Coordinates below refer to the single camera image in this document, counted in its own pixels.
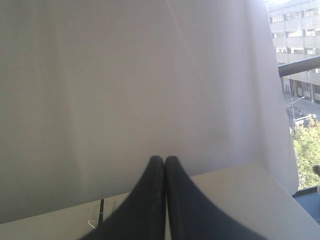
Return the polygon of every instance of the metal railing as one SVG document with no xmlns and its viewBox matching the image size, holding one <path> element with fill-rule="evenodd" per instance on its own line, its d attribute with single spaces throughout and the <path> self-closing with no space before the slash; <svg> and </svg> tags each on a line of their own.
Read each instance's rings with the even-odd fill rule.
<svg viewBox="0 0 320 240">
<path fill-rule="evenodd" d="M 318 68 L 320 68 L 320 55 L 278 66 L 280 77 L 298 74 Z"/>
</svg>

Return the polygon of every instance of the building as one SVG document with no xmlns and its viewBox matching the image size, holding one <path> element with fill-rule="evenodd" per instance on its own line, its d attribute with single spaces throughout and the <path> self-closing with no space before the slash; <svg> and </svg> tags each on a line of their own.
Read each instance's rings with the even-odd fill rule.
<svg viewBox="0 0 320 240">
<path fill-rule="evenodd" d="M 320 55 L 320 0 L 267 0 L 279 64 Z M 320 104 L 320 69 L 281 78 L 282 91 Z"/>
</svg>

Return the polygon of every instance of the building facade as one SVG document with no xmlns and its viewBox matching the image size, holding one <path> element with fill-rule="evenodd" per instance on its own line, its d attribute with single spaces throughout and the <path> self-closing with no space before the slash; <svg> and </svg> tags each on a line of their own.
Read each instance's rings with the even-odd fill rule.
<svg viewBox="0 0 320 240">
<path fill-rule="evenodd" d="M 279 64 L 320 55 L 320 0 L 266 1 Z M 320 68 L 281 78 L 282 91 L 320 104 Z"/>
</svg>

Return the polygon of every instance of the table surface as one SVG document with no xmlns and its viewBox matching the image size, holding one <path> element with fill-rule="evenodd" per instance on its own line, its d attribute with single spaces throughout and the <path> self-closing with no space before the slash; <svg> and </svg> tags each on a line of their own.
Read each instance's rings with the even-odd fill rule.
<svg viewBox="0 0 320 240">
<path fill-rule="evenodd" d="M 223 211 L 267 239 L 320 238 L 320 226 L 256 162 L 196 175 L 192 180 Z M 104 218 L 107 218 L 127 195 L 128 193 L 106 198 Z M 0 239 L 78 239 L 92 230 L 88 220 L 98 220 L 99 206 L 100 200 L 97 200 L 4 223 L 0 225 Z M 168 227 L 166 239 L 170 239 Z"/>
</svg>

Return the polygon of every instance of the street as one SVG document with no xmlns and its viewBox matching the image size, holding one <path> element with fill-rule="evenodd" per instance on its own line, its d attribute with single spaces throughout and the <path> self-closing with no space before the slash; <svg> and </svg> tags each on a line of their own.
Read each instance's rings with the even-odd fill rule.
<svg viewBox="0 0 320 240">
<path fill-rule="evenodd" d="M 288 92 L 284 92 L 283 99 L 285 102 L 285 106 L 287 108 L 289 123 L 292 124 L 293 123 L 293 115 L 292 115 L 291 104 L 290 104 L 291 103 L 291 94 Z M 298 99 L 298 97 L 295 97 L 295 96 L 292 97 L 293 102 L 296 101 L 297 99 Z M 320 104 L 313 103 L 313 102 L 305 100 L 305 99 L 300 99 L 293 106 L 295 107 L 295 111 L 294 111 L 294 118 L 295 119 L 302 117 L 302 116 L 299 116 L 298 110 L 303 112 L 305 116 L 308 114 L 316 114 L 316 118 L 317 119 L 320 118 Z"/>
</svg>

